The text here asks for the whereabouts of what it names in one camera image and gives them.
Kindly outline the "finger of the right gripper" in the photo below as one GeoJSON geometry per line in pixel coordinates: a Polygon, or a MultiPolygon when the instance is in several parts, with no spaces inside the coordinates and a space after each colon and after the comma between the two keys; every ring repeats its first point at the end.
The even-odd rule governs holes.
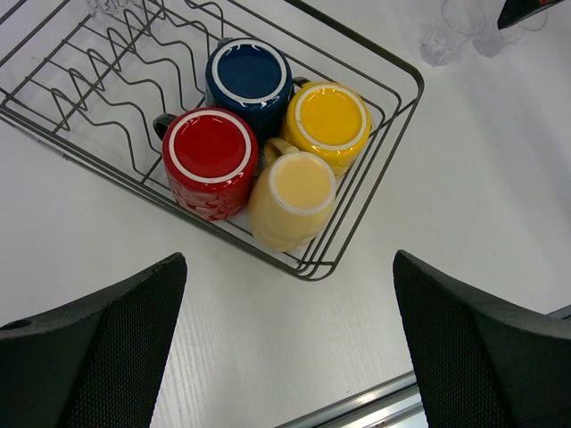
{"type": "Polygon", "coordinates": [[[535,14],[561,3],[563,0],[506,0],[498,20],[498,30],[510,28],[535,14]]]}

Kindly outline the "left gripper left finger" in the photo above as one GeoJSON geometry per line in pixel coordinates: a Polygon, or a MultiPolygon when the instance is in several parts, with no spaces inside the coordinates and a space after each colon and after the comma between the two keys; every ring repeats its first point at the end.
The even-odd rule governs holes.
{"type": "Polygon", "coordinates": [[[1,328],[3,427],[147,427],[187,276],[177,252],[1,328]]]}

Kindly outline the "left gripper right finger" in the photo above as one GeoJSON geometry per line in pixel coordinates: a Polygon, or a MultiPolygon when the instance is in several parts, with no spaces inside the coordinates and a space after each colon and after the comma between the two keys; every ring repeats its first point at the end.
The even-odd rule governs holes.
{"type": "Polygon", "coordinates": [[[569,308],[522,308],[406,251],[393,283],[429,426],[570,425],[569,308]]]}

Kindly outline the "clear glass cup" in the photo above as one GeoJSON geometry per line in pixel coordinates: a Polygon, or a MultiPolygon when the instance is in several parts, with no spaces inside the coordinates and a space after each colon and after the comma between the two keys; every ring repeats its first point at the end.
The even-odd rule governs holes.
{"type": "Polygon", "coordinates": [[[501,8],[498,7],[492,12],[490,20],[486,22],[484,31],[473,40],[474,48],[485,57],[493,57],[514,45],[525,35],[540,31],[545,27],[548,19],[548,13],[544,11],[512,27],[498,29],[497,20],[500,14],[501,8]]]}
{"type": "Polygon", "coordinates": [[[422,59],[433,67],[448,64],[468,41],[484,30],[485,23],[482,1],[443,1],[439,18],[420,44],[422,59]]]}

